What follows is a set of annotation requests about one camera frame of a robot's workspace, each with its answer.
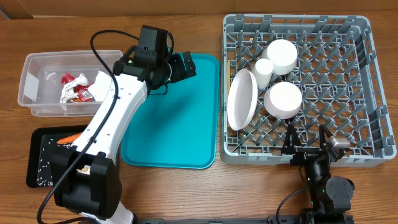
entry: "white mug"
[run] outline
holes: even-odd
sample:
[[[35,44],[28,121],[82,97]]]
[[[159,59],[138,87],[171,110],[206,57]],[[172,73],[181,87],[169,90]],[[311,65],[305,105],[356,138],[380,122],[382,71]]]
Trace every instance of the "white mug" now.
[[[268,59],[262,58],[254,64],[251,72],[254,74],[257,86],[260,88],[265,88],[268,86],[271,80],[272,71],[274,70],[274,65]]]

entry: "teal tray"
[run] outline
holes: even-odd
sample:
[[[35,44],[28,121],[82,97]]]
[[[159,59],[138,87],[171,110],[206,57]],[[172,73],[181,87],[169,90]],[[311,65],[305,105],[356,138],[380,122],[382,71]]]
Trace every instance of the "teal tray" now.
[[[220,65],[211,55],[192,59],[195,77],[150,95],[133,116],[121,145],[127,164],[206,169],[214,162]]]

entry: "plastic bin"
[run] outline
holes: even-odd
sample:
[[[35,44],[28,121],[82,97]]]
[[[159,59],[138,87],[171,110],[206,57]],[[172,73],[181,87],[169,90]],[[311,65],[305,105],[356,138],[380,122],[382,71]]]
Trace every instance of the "plastic bin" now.
[[[110,68],[123,56],[120,50],[98,53]],[[19,82],[18,103],[32,109],[34,116],[93,116],[102,102],[60,103],[61,78],[65,72],[74,77],[83,73],[92,83],[98,71],[107,73],[91,50],[29,54]]]
[[[232,83],[235,74],[251,69],[273,40],[286,39],[297,48],[296,68],[273,75],[271,86],[291,82],[303,94],[292,121],[301,142],[319,147],[319,124],[351,143],[333,166],[373,167],[396,156],[397,149],[384,96],[370,23],[363,16],[300,16],[230,14],[224,18],[222,57],[222,149],[227,164],[289,163],[282,155],[287,124],[273,118],[259,88],[256,112],[249,126],[233,131],[227,125],[227,60]]]

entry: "clear plastic container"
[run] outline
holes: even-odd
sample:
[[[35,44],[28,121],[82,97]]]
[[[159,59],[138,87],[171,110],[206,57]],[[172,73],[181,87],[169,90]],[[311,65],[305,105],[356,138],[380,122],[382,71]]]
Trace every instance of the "clear plastic container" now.
[[[98,53],[110,68],[123,56],[120,50]],[[19,82],[18,103],[32,109],[34,116],[93,116],[102,102],[60,103],[61,78],[65,72],[74,77],[83,73],[93,83],[98,71],[107,73],[91,50],[29,54]]]

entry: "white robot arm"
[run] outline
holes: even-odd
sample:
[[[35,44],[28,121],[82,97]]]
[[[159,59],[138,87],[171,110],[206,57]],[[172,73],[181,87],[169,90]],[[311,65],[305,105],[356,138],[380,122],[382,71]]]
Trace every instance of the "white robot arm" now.
[[[167,92],[169,83],[196,75],[190,52],[184,52],[182,60],[180,54],[173,54],[171,33],[148,26],[142,26],[139,45],[132,46],[110,70],[93,47],[93,38],[106,32],[138,39],[118,30],[102,30],[91,38],[91,48],[117,85],[111,83],[109,89],[104,90],[108,92],[105,100],[72,147],[55,147],[51,170],[56,184],[39,208],[40,224],[44,223],[42,211],[52,194],[58,206],[84,216],[61,223],[90,220],[102,224],[132,224],[136,218],[120,202],[122,186],[115,166],[124,132],[151,90],[165,85]],[[115,88],[118,88],[117,100]]]
[[[126,74],[120,74],[116,79],[119,85],[119,98],[113,108],[111,116],[99,132],[96,142],[92,144],[86,152],[86,154],[91,154],[93,156],[103,153],[105,158],[112,159],[114,163],[116,163],[119,144],[131,118],[137,111],[138,107],[140,107],[147,98],[147,85],[145,81],[138,81],[137,77]],[[104,119],[105,114],[111,106],[113,96],[114,85],[112,83],[105,100],[98,109],[94,118],[83,131],[81,136],[72,144],[72,146],[77,147],[76,150],[78,152],[86,146],[90,137],[92,137],[93,132],[97,130],[98,126]],[[91,167],[86,166],[85,168],[86,169],[81,172],[89,175]],[[86,217],[95,218],[96,221],[101,224],[132,224],[134,220],[133,213],[126,209],[121,202],[119,202],[114,215],[106,220],[100,220],[95,215],[90,215],[89,213],[81,214]]]

